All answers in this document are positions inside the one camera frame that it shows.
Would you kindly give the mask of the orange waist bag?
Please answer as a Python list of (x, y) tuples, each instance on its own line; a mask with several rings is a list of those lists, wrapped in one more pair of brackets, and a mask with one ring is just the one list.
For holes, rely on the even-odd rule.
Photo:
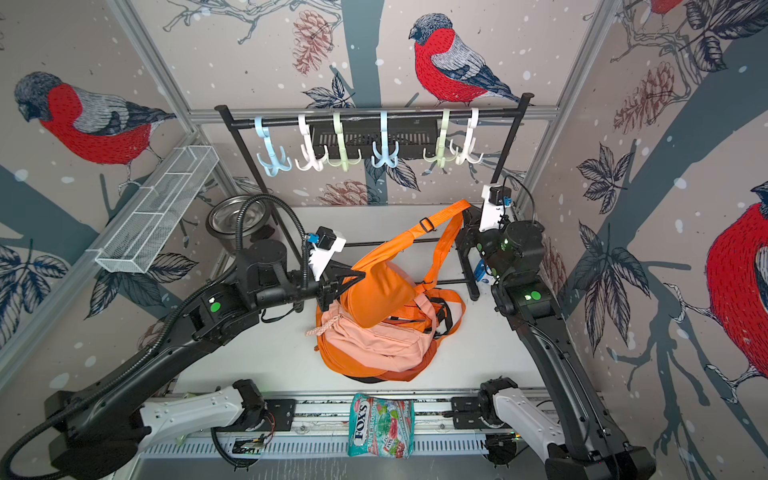
[[(378, 246), (353, 266), (365, 277), (342, 294), (340, 303), (358, 325), (371, 328), (381, 323), (437, 285), (438, 274), (463, 226), (463, 212), (470, 207), (468, 201), (460, 200), (432, 216), (422, 218), (417, 225)], [(434, 248), (431, 267), (422, 282), (411, 282), (390, 265), (417, 239), (441, 225), (446, 228)]]

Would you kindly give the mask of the orange backpack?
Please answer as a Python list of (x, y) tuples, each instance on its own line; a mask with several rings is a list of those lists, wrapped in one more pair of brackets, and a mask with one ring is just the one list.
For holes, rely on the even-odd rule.
[(456, 333), (466, 305), (453, 290), (431, 289), (376, 325), (364, 328), (335, 301), (316, 312), (306, 335), (332, 371), (364, 384), (408, 382), (434, 359), (439, 344)]

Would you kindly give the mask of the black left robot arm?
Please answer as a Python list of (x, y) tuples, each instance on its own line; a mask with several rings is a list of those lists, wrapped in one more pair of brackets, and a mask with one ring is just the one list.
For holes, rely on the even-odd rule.
[(74, 410), (57, 420), (49, 445), (51, 465), (63, 476), (101, 479), (147, 447), (195, 430), (247, 431), (275, 420), (251, 380), (176, 401), (151, 401), (162, 386), (240, 333), (265, 322), (269, 308), (299, 311), (315, 299), (326, 310), (364, 273), (336, 261), (315, 276), (307, 261), (287, 268), (287, 248), (264, 239), (240, 250), (221, 282), (212, 282), (167, 316), (154, 344), (87, 389), (56, 394), (47, 416)]

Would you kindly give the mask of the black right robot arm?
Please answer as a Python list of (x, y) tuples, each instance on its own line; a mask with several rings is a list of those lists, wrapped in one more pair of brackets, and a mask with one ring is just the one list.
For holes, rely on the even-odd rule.
[(462, 271), (477, 250), (493, 278), (495, 312), (504, 317), (531, 355), (557, 417), (528, 400), (516, 382), (499, 377), (481, 384), (479, 417), (490, 427), (511, 427), (543, 461), (549, 479), (649, 479), (656, 461), (632, 444), (611, 416), (581, 365), (555, 294), (539, 274), (543, 226), (501, 216), (481, 228), (482, 211), (472, 206), (456, 247)]

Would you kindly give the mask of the pink waist bag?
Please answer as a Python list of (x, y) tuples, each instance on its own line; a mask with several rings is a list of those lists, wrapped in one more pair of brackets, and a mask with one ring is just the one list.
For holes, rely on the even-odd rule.
[(384, 320), (363, 328), (340, 302), (316, 312), (316, 326), (306, 335), (317, 340), (317, 350), (332, 371), (348, 377), (419, 372), (434, 356), (438, 320), (423, 295), (406, 308), (415, 317), (404, 322)]

